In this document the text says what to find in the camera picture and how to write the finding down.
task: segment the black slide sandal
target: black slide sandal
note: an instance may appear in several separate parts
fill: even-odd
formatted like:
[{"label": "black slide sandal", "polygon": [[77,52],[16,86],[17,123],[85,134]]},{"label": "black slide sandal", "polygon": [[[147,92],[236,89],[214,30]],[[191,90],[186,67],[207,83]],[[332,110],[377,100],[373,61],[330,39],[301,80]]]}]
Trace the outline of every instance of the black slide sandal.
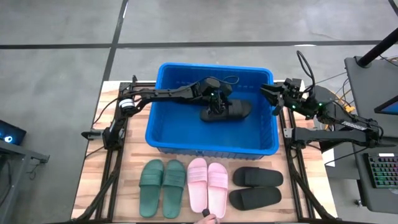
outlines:
[{"label": "black slide sandal", "polygon": [[240,187],[277,187],[284,182],[284,176],[276,170],[240,167],[234,172],[232,181]]},{"label": "black slide sandal", "polygon": [[248,188],[229,193],[229,202],[240,211],[273,205],[280,200],[282,200],[282,195],[276,187]]}]

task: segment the black stand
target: black stand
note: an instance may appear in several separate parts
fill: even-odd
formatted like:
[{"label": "black stand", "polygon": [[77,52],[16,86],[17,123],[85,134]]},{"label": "black stand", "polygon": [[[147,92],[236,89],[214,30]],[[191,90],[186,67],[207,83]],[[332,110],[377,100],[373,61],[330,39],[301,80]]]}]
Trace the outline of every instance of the black stand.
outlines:
[{"label": "black stand", "polygon": [[398,41],[398,28],[392,31],[386,38],[384,38],[379,44],[374,46],[366,55],[359,58],[356,57],[356,62],[360,67],[366,68],[370,66],[370,63],[378,56],[383,54],[387,49],[393,46]]},{"label": "black stand", "polygon": [[[122,95],[123,90],[125,90],[126,87],[129,85],[130,83],[120,83],[118,97]],[[117,119],[120,117],[120,115],[121,115],[120,107],[117,106],[115,109],[114,118]],[[85,212],[75,220],[72,220],[72,223],[87,223],[86,221],[91,218],[91,216],[95,211],[96,211],[95,218],[93,220],[90,220],[91,223],[112,222],[114,205],[116,201],[116,192],[118,191],[119,175],[120,175],[120,168],[123,157],[126,130],[127,130],[127,119],[124,120],[123,128],[121,129],[121,134],[118,139],[119,147],[114,147],[112,148],[112,150],[108,150],[106,153],[104,172],[101,181],[101,188],[98,194],[96,195],[92,203],[87,207]],[[103,133],[104,130],[91,130],[90,132],[84,134],[82,133],[82,135],[86,135],[88,140],[94,140],[94,139],[102,139]],[[116,151],[116,162],[113,167],[113,171],[109,174],[114,151]],[[103,218],[104,197],[110,187],[111,187],[111,195],[109,198],[108,212],[106,214],[106,218]]]},{"label": "black stand", "polygon": [[0,157],[0,168],[9,159],[8,157],[12,158],[14,161],[13,167],[15,167],[11,174],[11,188],[3,205],[0,207],[0,223],[3,224],[9,223],[9,218],[17,200],[19,188],[21,187],[21,179],[28,169],[30,160],[37,159],[41,164],[45,164],[49,161],[50,156],[27,150],[21,146],[6,143],[4,141],[0,141],[0,154],[2,155],[2,157]]},{"label": "black stand", "polygon": [[[289,114],[290,127],[296,128],[295,118],[294,118],[292,110],[288,109],[288,114]],[[305,171],[304,159],[303,159],[303,154],[301,152],[301,149],[296,149],[298,167],[300,169],[301,174],[299,172],[297,172],[297,170],[294,166],[293,157],[292,157],[293,148],[292,148],[291,142],[288,142],[287,138],[285,137],[284,129],[286,129],[287,127],[286,127],[285,115],[284,115],[283,110],[280,111],[279,119],[280,119],[280,124],[281,124],[282,135],[284,137],[287,165],[289,168],[290,181],[292,184],[293,198],[294,198],[294,202],[295,202],[297,218],[298,219],[303,218],[302,208],[301,208],[301,204],[300,204],[300,197],[299,197],[299,192],[298,192],[298,188],[297,188],[297,184],[298,184],[304,192],[309,217],[315,218],[315,213],[313,211],[313,209],[315,209],[318,212],[318,214],[321,216],[321,218],[334,220],[335,218],[333,216],[331,216],[322,207],[320,202],[317,200],[317,198],[314,196],[314,194],[312,194],[310,188],[308,187],[307,173]]]}]

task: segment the robotic arm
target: robotic arm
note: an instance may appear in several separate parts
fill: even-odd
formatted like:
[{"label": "robotic arm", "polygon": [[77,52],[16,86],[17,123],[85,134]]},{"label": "robotic arm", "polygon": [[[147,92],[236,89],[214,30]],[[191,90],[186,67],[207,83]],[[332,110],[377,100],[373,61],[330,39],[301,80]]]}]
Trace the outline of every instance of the robotic arm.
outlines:
[{"label": "robotic arm", "polygon": [[335,100],[322,100],[317,98],[316,88],[308,98],[305,92],[300,91],[300,79],[286,79],[283,83],[262,85],[261,93],[272,106],[275,106],[273,115],[278,115],[284,106],[304,115],[306,119],[314,117],[323,124],[343,127],[338,131],[327,131],[307,128],[286,129],[287,138],[291,139],[292,146],[305,148],[312,141],[329,142],[328,149],[343,142],[352,142],[364,147],[383,147],[381,144],[382,131],[377,121],[350,114]]},{"label": "robotic arm", "polygon": [[[200,111],[200,119],[206,122],[243,119],[251,111],[250,102],[228,99],[232,93],[230,84],[212,77],[173,90],[148,88],[133,90],[136,82],[137,78],[133,76],[132,83],[122,91],[119,97],[119,113],[114,117],[111,126],[101,133],[105,149],[117,150],[122,146],[120,139],[124,138],[124,123],[148,103],[173,101],[206,106]],[[87,133],[82,133],[82,135],[87,138]]]}]

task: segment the black pole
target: black pole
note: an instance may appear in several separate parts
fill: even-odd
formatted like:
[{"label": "black pole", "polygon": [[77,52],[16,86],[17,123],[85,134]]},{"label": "black pole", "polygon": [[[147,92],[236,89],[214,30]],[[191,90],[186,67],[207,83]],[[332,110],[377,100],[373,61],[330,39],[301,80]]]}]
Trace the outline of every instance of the black pole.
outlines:
[{"label": "black pole", "polygon": [[[103,172],[102,180],[101,180],[101,188],[104,187],[104,184],[106,183],[106,181],[109,177],[109,170],[111,168],[111,162],[112,162],[112,153],[113,153],[113,151],[110,151],[110,150],[108,150],[106,152],[104,172]],[[98,219],[98,220],[102,219],[103,206],[104,206],[104,199],[101,198],[98,203],[97,212],[95,213],[95,219]]]},{"label": "black pole", "polygon": [[[124,130],[127,132],[127,122],[124,125]],[[126,138],[123,138],[123,143],[122,143],[122,148],[119,149],[118,151],[118,156],[116,158],[116,165],[118,167],[118,175],[116,176],[113,184],[112,184],[112,189],[111,189],[111,197],[109,199],[109,207],[108,207],[108,215],[107,219],[113,221],[113,213],[114,213],[114,206],[116,203],[116,196],[118,192],[118,184],[119,184],[119,176],[120,176],[120,170],[122,166],[122,157],[123,157],[123,150],[124,150],[124,140]]]},{"label": "black pole", "polygon": [[[290,127],[291,128],[296,128],[297,127],[296,126],[296,120],[294,118],[293,111],[291,109],[287,109],[287,112],[288,112],[288,115],[289,115]],[[302,153],[301,149],[297,149],[296,150],[296,154],[297,154],[298,167],[300,169],[300,173],[302,175],[302,179],[304,181],[304,184],[307,187],[310,187],[310,185],[308,184],[308,177],[307,177],[307,172],[305,171],[304,158],[303,158],[303,153]],[[305,197],[305,202],[307,204],[308,216],[310,218],[315,218],[315,213],[313,211],[313,207],[312,207],[311,201],[310,201],[310,199],[308,197]]]},{"label": "black pole", "polygon": [[[287,158],[287,160],[289,160],[289,159],[291,159],[292,155],[291,155],[291,151],[290,151],[291,150],[290,146],[289,146],[289,144],[285,138],[285,134],[284,134],[284,128],[287,128],[287,127],[286,127],[285,114],[284,114],[283,110],[281,110],[279,113],[279,120],[280,120],[280,127],[281,127],[281,131],[282,131],[283,139],[284,139],[286,158]],[[303,210],[301,208],[299,189],[297,187],[297,183],[296,183],[295,179],[293,178],[293,174],[292,174],[292,171],[290,170],[290,166],[288,165],[287,167],[289,168],[290,184],[292,186],[293,201],[294,201],[296,216],[298,219],[300,219],[300,218],[303,218]]]},{"label": "black pole", "polygon": [[365,56],[361,57],[357,63],[361,67],[366,67],[374,59],[376,59],[380,54],[383,54],[387,49],[398,42],[398,28],[392,31],[384,40],[374,46]]}]

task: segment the black metal frame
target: black metal frame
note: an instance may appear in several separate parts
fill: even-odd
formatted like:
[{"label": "black metal frame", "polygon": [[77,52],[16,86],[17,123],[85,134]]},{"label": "black metal frame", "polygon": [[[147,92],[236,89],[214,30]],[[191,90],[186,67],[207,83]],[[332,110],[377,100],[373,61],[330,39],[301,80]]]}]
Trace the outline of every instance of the black metal frame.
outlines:
[{"label": "black metal frame", "polygon": [[386,107],[390,106],[393,103],[398,103],[398,96],[393,97],[393,99],[390,99],[389,101],[383,103],[382,105],[376,107],[374,109],[375,113],[381,113],[381,114],[389,114],[389,115],[398,115],[398,112],[387,112],[383,111]]},{"label": "black metal frame", "polygon": [[21,187],[21,179],[27,172],[30,160],[37,159],[41,164],[45,164],[49,161],[50,156],[27,150],[21,146],[9,144],[4,141],[0,141],[0,154],[6,156],[7,160],[10,159],[13,161],[11,188],[6,195],[3,205],[0,207],[0,224],[3,224],[9,223],[12,210],[17,200],[17,194]]},{"label": "black metal frame", "polygon": [[[119,86],[119,93],[123,88],[125,88],[126,85],[130,83],[121,83]],[[135,87],[155,87],[155,82],[136,82]],[[119,109],[117,108],[115,110],[115,116],[120,113]],[[290,123],[290,128],[295,128],[296,123],[295,123],[295,118],[293,111],[288,109],[288,116],[289,116],[289,123]],[[318,200],[315,198],[315,196],[311,193],[309,186],[308,186],[308,179],[307,179],[307,173],[305,171],[305,166],[304,166],[304,159],[303,155],[301,152],[301,149],[294,149],[292,148],[289,140],[285,137],[285,128],[287,127],[286,120],[285,120],[285,114],[284,111],[282,110],[279,115],[280,119],[280,127],[281,127],[281,132],[284,140],[284,146],[285,146],[285,151],[286,151],[286,158],[287,158],[287,163],[288,163],[288,168],[289,168],[289,175],[290,175],[290,182],[292,186],[292,194],[293,194],[293,200],[294,200],[294,205],[295,205],[295,211],[297,215],[297,223],[319,223],[319,224],[365,224],[365,223],[360,223],[360,222],[347,222],[340,220],[339,218],[332,217],[330,214],[327,213],[327,211],[322,207],[322,205],[318,202]],[[94,135],[92,136],[92,139],[98,138],[101,135]],[[107,156],[106,156],[106,161],[105,161],[105,166],[104,166],[104,173],[103,173],[103,181],[101,184],[101,190],[99,194],[96,197],[100,197],[100,203],[96,204],[96,215],[95,218],[90,220],[90,217],[92,215],[86,216],[84,219],[76,219],[76,220],[70,220],[67,222],[60,222],[57,224],[71,224],[71,223],[79,223],[79,224],[97,224],[97,223],[113,223],[113,213],[114,213],[114,206],[116,202],[116,196],[117,196],[117,191],[118,191],[118,181],[119,181],[119,173],[120,173],[120,167],[121,167],[121,161],[123,157],[123,149],[124,149],[124,139],[123,139],[123,146],[120,150],[118,150],[118,155],[116,158],[116,163],[114,170],[112,173],[109,175],[109,170],[110,170],[110,165],[112,161],[112,151],[108,151]],[[294,158],[292,156],[292,150],[296,150],[297,153],[297,164],[300,173],[295,169],[294,167]],[[103,214],[103,199],[104,196],[106,195],[106,192],[109,190],[110,185],[112,185],[111,189],[111,197],[109,200],[109,207],[108,207],[108,212],[107,212],[107,217],[102,218]],[[299,188],[297,187],[299,185],[301,189],[304,192],[304,197],[306,199],[306,204],[307,204],[307,210],[308,210],[308,218],[303,217],[303,208],[301,205],[300,201],[300,195],[299,195]],[[321,219],[315,218],[315,210],[318,212],[318,214],[321,216]],[[150,224],[149,222],[137,222],[137,224]],[[279,223],[279,222],[252,222],[250,224],[255,224],[255,223]]]}]

